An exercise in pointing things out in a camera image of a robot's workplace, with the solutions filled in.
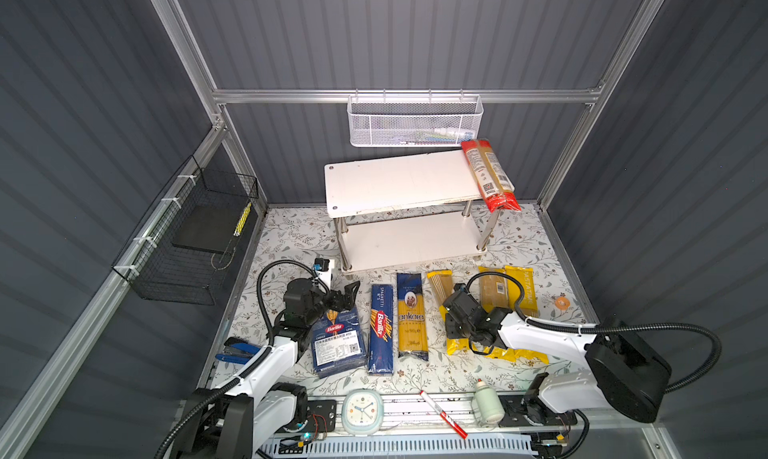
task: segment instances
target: white and red marker pen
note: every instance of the white and red marker pen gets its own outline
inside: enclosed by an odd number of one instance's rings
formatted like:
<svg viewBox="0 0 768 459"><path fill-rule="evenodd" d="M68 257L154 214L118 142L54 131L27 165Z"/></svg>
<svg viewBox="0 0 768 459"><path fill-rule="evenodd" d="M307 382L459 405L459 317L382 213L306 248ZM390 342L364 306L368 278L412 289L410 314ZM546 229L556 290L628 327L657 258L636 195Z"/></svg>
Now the white and red marker pen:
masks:
<svg viewBox="0 0 768 459"><path fill-rule="evenodd" d="M432 409L435 410L436 413L440 414L440 417L442 417L442 419L445 422L447 422L449 426L453 427L453 430L456 431L458 435L462 436L462 439L467 438L467 433L464 431L464 429L462 429L461 426L456 424L453 421L453 419L451 419L450 416L446 414L446 412L442 409L442 407L438 406L437 403L430 396L428 396L426 392L421 391L418 394L424 399L424 401L427 404L429 404L432 407Z"/></svg>

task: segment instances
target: floral pattern surface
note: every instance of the floral pattern surface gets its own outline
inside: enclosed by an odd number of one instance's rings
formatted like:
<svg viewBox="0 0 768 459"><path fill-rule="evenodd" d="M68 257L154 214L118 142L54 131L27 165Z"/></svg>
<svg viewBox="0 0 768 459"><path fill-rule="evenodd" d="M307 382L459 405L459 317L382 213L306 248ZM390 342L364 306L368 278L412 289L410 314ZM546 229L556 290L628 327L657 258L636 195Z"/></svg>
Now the floral pattern surface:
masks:
<svg viewBox="0 0 768 459"><path fill-rule="evenodd" d="M332 287L342 289L345 284L359 280L357 308L363 336L369 334L370 301L372 284L391 284L396 287L397 272L422 272L424 290L429 362L416 358L397 357L397 320L394 320L395 373L389 376L368 375L366 368L357 368L329 377L319 378L312 369L312 353L307 351L299 362L289 369L282 381L306 386L311 395L345 395L358 388L375 388L382 394L408 394L420 390L427 392L467 392L475 390L475 382L482 378L498 390L523 391L536 374L568 373L574 366L567 361L550 357L549 364L538 360L518 359L509 362L489 359L462 351L446 354L446 330L426 272L451 269L454 282L467 281L478 272L478 266L501 267L517 265L534 270L534 286L538 308L543 319L583 323L586 320L575 300L571 285L554 254L552 244L532 204L523 204L522 212L504 211L494 229L487 252L481 256L447 259L417 265L396 266L385 269L361 271L350 275L334 271ZM396 212L366 214L348 218L348 223L372 222L414 215L437 214L455 211L456 205L438 205ZM484 204L472 207L472 216L479 228L483 228L490 216ZM315 257L336 259L340 266L339 249L332 220L324 208L273 208L264 226L254 263L250 268L245 289L230 327L230 335L246 339L252 344L266 342L266 326L259 312L256 299L256 277L261 269L276 259L295 259L311 265ZM302 277L295 266L280 265L270 270L263 283L264 300L270 314L270 322L284 308L283 291L288 281ZM472 286L476 294L477 285ZM220 362L216 366L213 384L229 378L239 365Z"/></svg>

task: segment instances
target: black wire basket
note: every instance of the black wire basket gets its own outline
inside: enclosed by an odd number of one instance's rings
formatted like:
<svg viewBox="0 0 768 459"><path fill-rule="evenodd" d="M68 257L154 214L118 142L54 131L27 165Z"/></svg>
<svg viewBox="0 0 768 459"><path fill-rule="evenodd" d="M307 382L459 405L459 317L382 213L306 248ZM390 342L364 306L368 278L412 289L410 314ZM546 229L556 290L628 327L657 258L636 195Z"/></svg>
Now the black wire basket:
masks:
<svg viewBox="0 0 768 459"><path fill-rule="evenodd" d="M139 236L141 225L150 211L154 211L154 206L150 206L112 268L142 299L199 305L227 301L258 222L257 198L255 177L198 167L187 177L176 197L160 200L167 204L159 220L150 231ZM193 222L201 211L234 217L234 227L223 231L224 250L179 246L180 235L188 233L185 222L187 219ZM206 230L198 228L197 232ZM118 263L137 241L138 252L132 261Z"/></svg>

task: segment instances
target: corrugated gray wall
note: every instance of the corrugated gray wall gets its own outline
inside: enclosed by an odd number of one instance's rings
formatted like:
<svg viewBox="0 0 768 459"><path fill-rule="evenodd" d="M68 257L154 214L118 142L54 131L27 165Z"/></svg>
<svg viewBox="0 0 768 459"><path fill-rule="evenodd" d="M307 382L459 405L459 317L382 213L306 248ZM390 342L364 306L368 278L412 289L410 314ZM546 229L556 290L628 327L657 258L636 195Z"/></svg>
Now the corrugated gray wall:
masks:
<svg viewBox="0 0 768 459"><path fill-rule="evenodd" d="M664 399L683 457L760 455L768 408L768 0L667 0L550 213L603 319L713 329ZM674 378L706 340L646 335Z"/></svg>
<svg viewBox="0 0 768 459"><path fill-rule="evenodd" d="M641 0L179 1L223 89L570 89L598 84ZM486 105L519 198L538 197L579 110ZM230 111L271 203L325 202L329 162L436 150L353 148L342 106Z"/></svg>
<svg viewBox="0 0 768 459"><path fill-rule="evenodd" d="M0 0L0 424L209 128L149 0ZM216 315L127 298L27 457L145 457Z"/></svg>
<svg viewBox="0 0 768 459"><path fill-rule="evenodd" d="M350 145L342 104L227 106L270 202L325 202L323 166L446 148ZM490 104L480 137L488 137L520 199L537 198L584 106Z"/></svg>

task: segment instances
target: red and clear plastic package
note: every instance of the red and clear plastic package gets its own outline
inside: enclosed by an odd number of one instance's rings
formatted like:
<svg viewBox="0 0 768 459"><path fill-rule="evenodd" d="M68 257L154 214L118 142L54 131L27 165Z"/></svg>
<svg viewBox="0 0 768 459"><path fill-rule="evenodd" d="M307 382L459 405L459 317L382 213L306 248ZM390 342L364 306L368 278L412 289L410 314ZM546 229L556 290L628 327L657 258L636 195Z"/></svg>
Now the red and clear plastic package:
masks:
<svg viewBox="0 0 768 459"><path fill-rule="evenodd" d="M499 208L520 211L520 204L514 197L514 186L486 140L462 142L464 156L475 174L485 204L491 212Z"/></svg>

